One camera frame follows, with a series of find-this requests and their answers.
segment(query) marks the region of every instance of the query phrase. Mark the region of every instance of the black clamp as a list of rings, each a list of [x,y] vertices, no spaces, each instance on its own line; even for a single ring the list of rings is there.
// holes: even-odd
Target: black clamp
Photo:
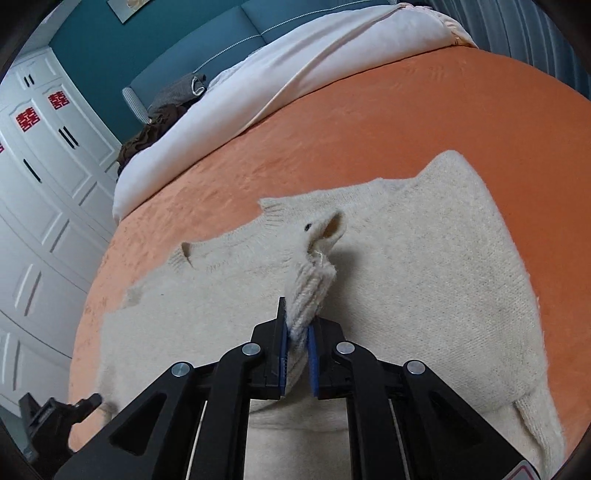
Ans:
[[[102,403],[98,393],[76,405],[67,405],[50,398],[41,407],[30,393],[18,402],[27,434],[24,455],[44,479],[51,479],[73,452],[68,447],[70,431],[75,423],[85,420]]]

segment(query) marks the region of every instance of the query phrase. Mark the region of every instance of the red sticker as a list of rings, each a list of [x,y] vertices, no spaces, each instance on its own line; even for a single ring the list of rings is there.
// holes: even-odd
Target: red sticker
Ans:
[[[40,121],[41,119],[39,118],[39,115],[37,115],[37,112],[33,110],[33,107],[29,107],[23,113],[17,115],[18,126],[22,128],[23,132],[26,132]]]
[[[51,102],[55,110],[59,110],[61,107],[66,106],[70,103],[66,94],[61,90],[59,92],[52,93],[47,98],[49,98],[49,101]]]

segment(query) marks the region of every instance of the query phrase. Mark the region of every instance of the bolt head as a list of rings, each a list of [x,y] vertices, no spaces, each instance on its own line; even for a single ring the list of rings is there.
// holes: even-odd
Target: bolt head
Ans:
[[[186,364],[184,362],[179,362],[179,363],[173,365],[173,367],[170,369],[170,372],[175,377],[184,377],[185,375],[187,375],[189,373],[189,370],[191,370],[191,367],[189,367],[189,364]]]
[[[242,353],[244,355],[252,356],[256,355],[261,351],[261,346],[258,343],[247,343],[242,347]]]
[[[407,369],[413,375],[421,375],[425,373],[425,364],[423,362],[419,362],[418,360],[411,360],[407,363]]]
[[[336,351],[338,353],[342,353],[343,355],[348,355],[355,351],[355,345],[350,342],[341,342],[337,344]]]

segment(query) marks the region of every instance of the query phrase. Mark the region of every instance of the white duvet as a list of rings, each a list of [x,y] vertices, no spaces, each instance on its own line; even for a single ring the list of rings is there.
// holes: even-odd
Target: white duvet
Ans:
[[[115,188],[115,221],[293,100],[355,73],[461,44],[475,46],[457,21],[410,4],[338,12],[295,28],[222,72],[203,99],[133,157]]]

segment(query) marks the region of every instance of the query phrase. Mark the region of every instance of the white sweater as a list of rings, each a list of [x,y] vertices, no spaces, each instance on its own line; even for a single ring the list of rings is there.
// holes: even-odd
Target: white sweater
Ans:
[[[295,338],[322,303],[322,316],[378,359],[423,360],[543,478],[557,470],[564,445],[537,302],[500,213],[461,155],[439,155],[414,179],[261,206],[234,232],[181,245],[105,317],[98,391],[114,412],[171,364],[211,363],[248,341],[286,294]],[[303,291],[307,308],[298,306]],[[292,365],[286,398],[252,402],[245,478],[350,475],[344,401],[315,400],[306,375],[295,383],[305,352],[296,355],[303,360]]]

